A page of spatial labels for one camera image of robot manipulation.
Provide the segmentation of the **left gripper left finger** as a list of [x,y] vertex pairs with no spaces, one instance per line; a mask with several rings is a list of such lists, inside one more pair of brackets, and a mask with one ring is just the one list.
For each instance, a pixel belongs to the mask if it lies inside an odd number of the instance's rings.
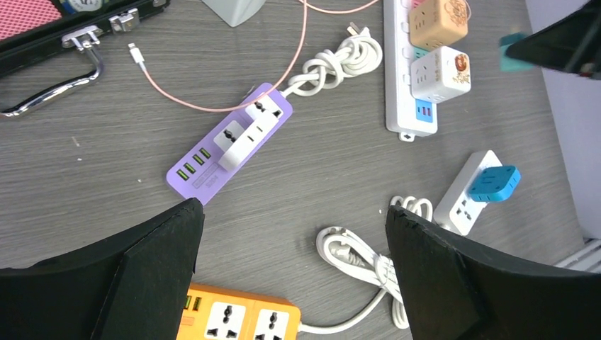
[[175,339],[205,215],[195,198],[27,268],[1,270],[2,339]]

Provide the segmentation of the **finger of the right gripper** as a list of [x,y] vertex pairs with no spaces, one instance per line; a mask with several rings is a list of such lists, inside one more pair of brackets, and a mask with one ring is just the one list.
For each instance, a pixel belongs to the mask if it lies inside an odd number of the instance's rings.
[[513,46],[535,66],[600,79],[600,0],[592,0]]

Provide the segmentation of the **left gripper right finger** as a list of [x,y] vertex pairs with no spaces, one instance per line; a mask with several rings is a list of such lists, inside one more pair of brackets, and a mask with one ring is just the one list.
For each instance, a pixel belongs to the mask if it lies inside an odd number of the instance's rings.
[[599,339],[600,275],[521,259],[393,206],[386,235],[414,339]]

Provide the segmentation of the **blue charger adapter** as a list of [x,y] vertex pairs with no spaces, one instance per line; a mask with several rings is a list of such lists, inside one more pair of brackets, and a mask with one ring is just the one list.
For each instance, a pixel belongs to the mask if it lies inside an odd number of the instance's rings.
[[468,187],[468,196],[476,202],[503,202],[511,197],[521,177],[513,165],[488,167]]

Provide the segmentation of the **purple power strip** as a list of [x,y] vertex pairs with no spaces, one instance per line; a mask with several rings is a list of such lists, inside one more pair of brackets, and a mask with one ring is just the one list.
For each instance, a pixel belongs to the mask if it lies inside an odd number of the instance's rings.
[[[229,113],[202,140],[168,170],[166,181],[181,197],[197,198],[208,203],[244,166],[260,147],[291,117],[292,105],[280,91],[266,92],[271,84],[263,83],[242,102],[242,107]],[[233,171],[226,171],[218,161],[225,151],[261,113],[278,118],[276,126],[256,149]]]

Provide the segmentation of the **white cube socket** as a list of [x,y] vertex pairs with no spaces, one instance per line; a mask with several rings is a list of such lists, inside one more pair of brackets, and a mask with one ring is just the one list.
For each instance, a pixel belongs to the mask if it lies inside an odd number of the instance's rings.
[[465,52],[441,46],[410,65],[411,94],[442,103],[467,94],[472,87],[471,60]]

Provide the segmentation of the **tan dragon cube socket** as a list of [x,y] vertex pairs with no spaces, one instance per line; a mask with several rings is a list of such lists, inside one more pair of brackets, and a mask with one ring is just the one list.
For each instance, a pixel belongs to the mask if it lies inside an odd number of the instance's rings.
[[409,11],[410,43],[426,51],[468,35],[471,8],[464,0],[426,0]]

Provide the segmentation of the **white adapter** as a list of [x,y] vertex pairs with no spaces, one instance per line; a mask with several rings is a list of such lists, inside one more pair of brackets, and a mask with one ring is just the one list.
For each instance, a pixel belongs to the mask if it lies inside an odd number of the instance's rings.
[[236,170],[276,126],[278,118],[272,113],[261,113],[236,139],[218,161],[226,171]]

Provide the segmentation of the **teal charger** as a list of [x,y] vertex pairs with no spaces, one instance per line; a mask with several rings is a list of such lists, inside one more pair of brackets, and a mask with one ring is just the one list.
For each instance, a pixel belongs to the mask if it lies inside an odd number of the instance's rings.
[[525,39],[528,35],[524,32],[510,33],[502,36],[498,41],[500,51],[500,71],[505,73],[522,72],[534,68],[534,65],[525,62],[515,56],[513,46],[519,41]]

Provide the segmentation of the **pink cube socket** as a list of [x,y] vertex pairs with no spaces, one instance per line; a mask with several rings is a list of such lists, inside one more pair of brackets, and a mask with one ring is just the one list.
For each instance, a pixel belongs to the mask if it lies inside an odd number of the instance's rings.
[[417,8],[420,4],[422,4],[425,0],[411,0],[412,8]]

